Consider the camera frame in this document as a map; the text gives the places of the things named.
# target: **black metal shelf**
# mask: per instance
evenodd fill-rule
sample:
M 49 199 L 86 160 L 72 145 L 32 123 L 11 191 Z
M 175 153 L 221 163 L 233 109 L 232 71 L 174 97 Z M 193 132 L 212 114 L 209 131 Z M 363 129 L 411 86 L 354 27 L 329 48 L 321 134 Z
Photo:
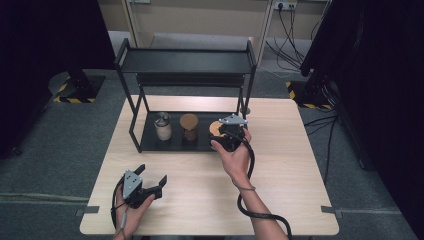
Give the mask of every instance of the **black metal shelf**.
M 115 68 L 119 79 L 124 88 L 128 102 L 133 111 L 133 120 L 130 127 L 130 135 L 137 147 L 137 150 L 160 150 L 160 151 L 204 151 L 209 147 L 209 139 L 199 138 L 199 144 L 194 146 L 193 143 L 182 144 L 178 133 L 169 142 L 161 142 L 156 137 L 153 122 L 155 113 L 149 109 L 149 105 L 144 93 L 144 87 L 151 86 L 198 86 L 198 87 L 226 87 L 238 88 L 238 103 L 236 111 L 241 112 L 243 118 L 246 118 L 247 108 L 252 90 L 253 80 L 256 72 L 256 59 L 253 54 L 253 48 L 250 41 L 247 41 L 244 50 L 199 50 L 199 49 L 152 49 L 152 48 L 132 48 L 128 39 L 124 39 L 122 46 L 115 59 Z M 137 103 L 131 98 L 128 85 L 126 83 L 124 73 L 136 74 L 138 86 L 140 88 Z M 244 83 L 249 79 L 247 91 L 244 96 Z M 138 142 L 134 134 L 134 126 L 137 121 L 137 115 L 140 110 L 141 100 L 147 110 L 148 119 L 145 123 L 145 134 L 142 140 Z M 207 121 L 216 121 L 219 117 L 225 117 L 231 113 L 204 113 L 200 114 L 198 131 L 209 131 L 209 122 L 207 126 L 203 126 Z
M 168 112 L 171 116 L 172 137 L 167 141 L 161 141 L 156 135 L 154 122 L 157 119 L 156 111 L 147 114 L 144 125 L 140 148 L 143 151 L 212 151 L 209 140 L 209 126 L 220 118 L 231 115 L 230 112 L 190 112 L 199 118 L 197 125 L 197 139 L 186 141 L 183 139 L 183 128 L 180 125 L 180 117 L 187 112 Z

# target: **black curtain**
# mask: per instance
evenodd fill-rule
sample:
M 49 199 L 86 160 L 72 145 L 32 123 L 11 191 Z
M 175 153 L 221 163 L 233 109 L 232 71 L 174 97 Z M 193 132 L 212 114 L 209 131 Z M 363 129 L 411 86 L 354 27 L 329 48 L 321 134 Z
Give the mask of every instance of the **black curtain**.
M 113 69 L 97 1 L 1 1 L 0 157 L 24 137 L 61 72 Z
M 330 10 L 302 70 L 314 68 L 309 86 L 335 83 L 353 135 L 424 239 L 423 2 L 333 0 Z M 354 24 L 338 24 L 346 18 Z

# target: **metal frame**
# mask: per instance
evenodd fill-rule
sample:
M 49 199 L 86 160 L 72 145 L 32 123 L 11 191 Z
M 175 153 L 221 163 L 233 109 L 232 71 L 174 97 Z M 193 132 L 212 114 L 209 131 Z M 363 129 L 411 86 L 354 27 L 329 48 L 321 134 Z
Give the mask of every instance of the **metal frame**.
M 246 119 L 246 115 L 248 113 L 248 104 L 249 104 L 249 99 L 250 99 L 250 95 L 251 95 L 251 91 L 252 91 L 252 86 L 253 86 L 253 80 L 255 77 L 255 73 L 256 73 L 256 67 L 257 67 L 257 62 L 254 56 L 254 52 L 253 52 L 253 47 L 250 41 L 247 41 L 247 46 L 246 49 L 244 51 L 230 51 L 230 52 L 238 52 L 238 53 L 246 53 L 248 59 L 249 59 L 249 64 L 250 64 L 250 72 L 248 73 L 244 73 L 244 74 L 232 74 L 232 73 L 216 73 L 216 74 L 208 74 L 208 73 L 196 73 L 196 74 L 190 74 L 190 73 L 186 73 L 186 74 L 180 74 L 180 73 L 168 73 L 168 74 L 164 74 L 162 75 L 162 77 L 167 77 L 167 78 L 172 78 L 175 76 L 175 78 L 182 78 L 182 77 L 192 77 L 192 78 L 202 78 L 202 77 L 210 77 L 211 79 L 236 79 L 236 81 L 239 81 L 239 83 L 234 83 L 234 84 L 219 84 L 219 83 L 206 83 L 206 84 L 202 84 L 200 83 L 183 83 L 183 82 L 166 82 L 164 84 L 161 84 L 160 82 L 158 84 L 155 83 L 143 83 L 143 78 L 149 78 L 149 77 L 155 77 L 155 76 L 159 76 L 161 74 L 158 73 L 143 73 L 143 72 L 136 72 L 135 74 L 137 75 L 137 81 L 138 81 L 138 85 L 139 85 L 139 96 L 137 99 L 136 104 L 134 105 L 134 101 L 131 98 L 131 94 L 128 88 L 128 85 L 126 83 L 126 79 L 124 77 L 124 72 L 122 71 L 122 65 L 125 61 L 125 57 L 126 53 L 128 53 L 131 50 L 141 50 L 140 48 L 132 48 L 130 47 L 129 41 L 128 39 L 124 39 L 121 48 L 119 49 L 118 55 L 114 61 L 114 65 L 116 68 L 116 71 L 118 73 L 118 77 L 121 81 L 122 87 L 124 88 L 125 91 L 125 95 L 128 99 L 128 102 L 130 104 L 131 110 L 133 112 L 133 118 L 131 121 L 131 125 L 130 125 L 130 129 L 129 129 L 129 134 L 137 148 L 138 152 L 142 152 L 141 149 L 141 140 L 140 142 L 137 140 L 137 137 L 134 133 L 134 128 L 135 128 L 135 124 L 137 122 L 137 117 L 138 117 L 138 113 L 140 110 L 140 105 L 141 105 L 141 100 L 143 100 L 145 108 L 147 110 L 147 114 L 150 113 L 150 108 L 149 105 L 147 103 L 147 98 L 146 98 L 146 94 L 144 92 L 144 88 L 146 86 L 199 86 L 199 87 L 228 87 L 228 88 L 239 88 L 239 96 L 238 96 L 238 102 L 237 102 L 237 108 L 236 108 L 236 114 L 239 114 L 239 111 L 241 111 L 241 114 L 243 116 L 244 119 Z M 224 51 L 224 50 L 216 50 L 216 51 L 211 51 L 211 52 L 223 52 L 226 53 L 228 51 Z M 243 92 L 244 92 L 244 84 L 246 81 L 246 74 L 250 75 L 249 78 L 249 84 L 247 87 L 247 92 L 246 92 L 246 98 L 243 101 Z

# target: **small container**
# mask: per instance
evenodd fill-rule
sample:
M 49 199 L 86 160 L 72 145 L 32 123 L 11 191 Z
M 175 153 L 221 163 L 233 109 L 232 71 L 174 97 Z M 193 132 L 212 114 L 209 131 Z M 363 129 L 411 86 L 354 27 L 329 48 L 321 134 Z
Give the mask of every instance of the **small container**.
M 192 114 L 187 113 L 181 116 L 180 124 L 183 127 L 183 140 L 194 141 L 197 139 L 197 124 L 199 123 L 199 118 Z
M 172 137 L 171 120 L 167 112 L 159 112 L 160 117 L 155 121 L 156 133 L 162 141 L 169 140 Z

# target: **wrist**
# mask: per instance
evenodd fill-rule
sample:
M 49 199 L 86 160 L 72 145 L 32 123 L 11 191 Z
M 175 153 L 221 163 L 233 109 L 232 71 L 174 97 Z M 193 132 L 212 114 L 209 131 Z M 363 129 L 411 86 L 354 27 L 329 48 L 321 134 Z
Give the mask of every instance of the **wrist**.
M 237 188 L 253 188 L 247 175 L 231 178 Z
M 113 240 L 125 240 L 124 233 L 122 232 L 124 229 L 117 229 L 115 231 L 115 235 L 113 236 Z

